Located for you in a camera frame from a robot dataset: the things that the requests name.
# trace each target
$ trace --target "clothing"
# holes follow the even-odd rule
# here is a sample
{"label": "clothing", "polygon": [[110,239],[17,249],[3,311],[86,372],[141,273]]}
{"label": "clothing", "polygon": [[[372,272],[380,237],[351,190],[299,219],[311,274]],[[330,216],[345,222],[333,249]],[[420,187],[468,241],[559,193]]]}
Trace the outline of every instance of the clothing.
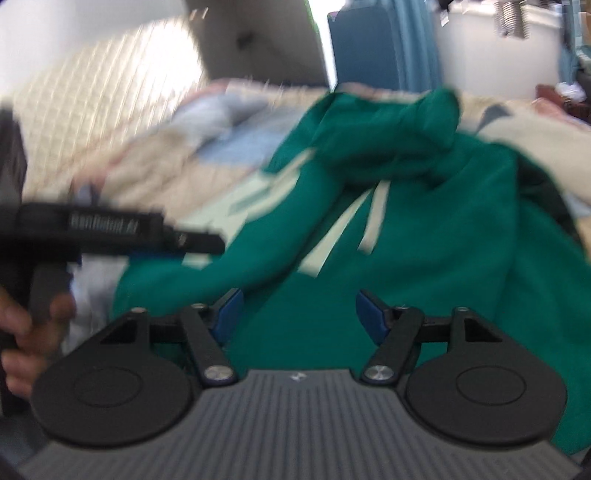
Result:
{"label": "clothing", "polygon": [[478,136],[529,155],[554,177],[562,190],[591,204],[591,135],[587,130],[534,112],[519,111],[486,124]]}
{"label": "clothing", "polygon": [[[591,266],[548,175],[508,147],[457,133],[458,123],[449,90],[412,105],[326,96],[265,171],[281,177],[300,162],[284,198],[267,211],[257,209],[265,201],[257,195],[229,209],[255,214],[201,269],[131,262],[114,313],[135,306],[172,313],[239,287],[245,308],[227,350],[242,374],[358,372],[375,350],[355,315],[360,288],[430,315],[468,306],[562,376],[569,402],[554,442],[565,452],[582,449],[591,443]],[[384,180],[383,221],[367,251],[360,246]],[[322,243],[328,252],[316,249]],[[317,255],[316,276],[301,271],[309,254]],[[440,354],[437,347],[424,347],[421,359]]]}
{"label": "clothing", "polygon": [[127,263],[126,257],[82,255],[80,265],[72,267],[70,289],[76,301],[76,317],[61,344],[62,353],[67,355],[107,325],[115,289]]}
{"label": "clothing", "polygon": [[184,141],[196,149],[229,132],[266,106],[263,98],[242,99],[231,93],[204,96],[179,108],[168,125],[160,129],[171,128],[181,133]]}
{"label": "clothing", "polygon": [[585,91],[576,82],[559,83],[556,85],[556,93],[558,93],[561,97],[571,99],[573,102],[584,102],[587,99],[587,94],[585,94]]}
{"label": "clothing", "polygon": [[[532,103],[532,106],[534,108],[536,108],[536,107],[543,108],[544,104],[541,102],[548,102],[548,101],[545,99],[537,99],[535,102]],[[558,107],[556,107],[552,103],[549,103],[548,106],[552,106],[552,107],[558,109]],[[536,111],[540,115],[542,115],[542,113],[539,110],[536,110]],[[562,117],[568,117],[571,119],[572,122],[578,121],[578,120],[574,119],[573,117],[566,115],[564,113],[564,111],[562,111],[562,110],[559,110],[559,111],[561,113],[559,120],[561,120]],[[482,119],[480,120],[480,124],[479,124],[476,132],[480,132],[481,130],[485,129],[488,125],[490,125],[491,123],[493,123],[499,119],[510,118],[511,116],[512,116],[512,113],[503,105],[498,105],[498,104],[492,105],[489,108],[487,108],[486,111],[484,112],[484,114],[482,115]],[[498,139],[499,140],[504,139],[502,134],[499,133]],[[565,192],[565,193],[563,193],[563,199],[564,199],[564,202],[565,202],[566,206],[568,207],[569,212],[573,218],[585,218],[585,217],[591,216],[591,206],[589,206],[587,203],[585,203],[584,201],[579,199],[576,195],[573,195],[572,193],[569,193],[569,192]]]}
{"label": "clothing", "polygon": [[266,165],[305,110],[266,108],[197,151],[201,163],[260,168]]}

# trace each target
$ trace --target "ribbed gray surface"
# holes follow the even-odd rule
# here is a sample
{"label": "ribbed gray surface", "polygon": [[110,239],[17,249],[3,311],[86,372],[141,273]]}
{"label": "ribbed gray surface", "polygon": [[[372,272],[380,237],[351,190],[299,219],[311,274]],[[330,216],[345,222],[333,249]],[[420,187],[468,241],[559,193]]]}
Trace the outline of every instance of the ribbed gray surface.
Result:
{"label": "ribbed gray surface", "polygon": [[21,472],[29,480],[566,480],[579,471],[547,443],[502,453],[448,444],[417,426],[392,391],[347,371],[305,375],[252,371],[206,391],[157,439],[110,452],[53,443]]}

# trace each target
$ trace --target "blue fabric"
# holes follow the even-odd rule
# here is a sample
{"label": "blue fabric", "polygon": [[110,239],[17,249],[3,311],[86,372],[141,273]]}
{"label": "blue fabric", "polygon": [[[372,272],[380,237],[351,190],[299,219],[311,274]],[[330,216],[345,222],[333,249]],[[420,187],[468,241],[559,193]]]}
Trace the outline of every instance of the blue fabric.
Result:
{"label": "blue fabric", "polygon": [[586,218],[591,216],[591,205],[582,201],[572,193],[563,193],[562,198],[573,218]]}
{"label": "blue fabric", "polygon": [[561,6],[563,12],[563,24],[566,31],[567,44],[563,44],[558,60],[558,75],[561,82],[573,83],[576,72],[579,69],[577,52],[582,46],[582,34],[577,27],[575,16],[580,12],[580,2],[574,0],[572,4],[565,3]]}
{"label": "blue fabric", "polygon": [[400,88],[425,92],[442,84],[433,19],[425,0],[353,0],[354,8],[381,5],[388,15]]}
{"label": "blue fabric", "polygon": [[199,161],[252,168],[264,166],[303,114],[304,110],[296,107],[266,109],[198,149]]}

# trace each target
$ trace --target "metal screw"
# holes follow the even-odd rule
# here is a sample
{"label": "metal screw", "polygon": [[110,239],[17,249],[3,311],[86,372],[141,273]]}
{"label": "metal screw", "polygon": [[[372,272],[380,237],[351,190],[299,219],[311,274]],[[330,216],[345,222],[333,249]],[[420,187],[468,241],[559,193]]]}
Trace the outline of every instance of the metal screw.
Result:
{"label": "metal screw", "polygon": [[308,375],[306,375],[305,373],[302,373],[302,372],[297,372],[295,374],[290,375],[290,378],[294,382],[301,382],[302,380],[305,380],[306,378],[308,378]]}
{"label": "metal screw", "polygon": [[370,380],[385,382],[394,376],[394,372],[390,367],[386,367],[386,365],[373,365],[365,371],[364,375]]}
{"label": "metal screw", "polygon": [[212,365],[211,367],[206,368],[204,374],[205,378],[207,378],[208,380],[221,382],[224,380],[228,380],[229,378],[232,378],[234,370],[224,365]]}
{"label": "metal screw", "polygon": [[209,308],[209,306],[205,303],[193,303],[193,305],[191,305],[191,308],[195,309],[195,310],[202,311],[202,310],[207,310]]}

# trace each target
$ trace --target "human hand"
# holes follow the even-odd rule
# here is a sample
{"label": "human hand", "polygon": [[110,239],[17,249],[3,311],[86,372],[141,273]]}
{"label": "human hand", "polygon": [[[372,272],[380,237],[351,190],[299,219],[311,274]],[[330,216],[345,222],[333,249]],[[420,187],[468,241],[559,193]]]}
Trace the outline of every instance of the human hand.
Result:
{"label": "human hand", "polygon": [[28,312],[0,287],[0,329],[13,334],[19,347],[2,352],[2,367],[8,389],[18,397],[31,396],[33,383],[47,369],[49,357],[59,350],[68,323],[76,314],[73,296],[55,296],[49,312],[49,321],[33,325]]}

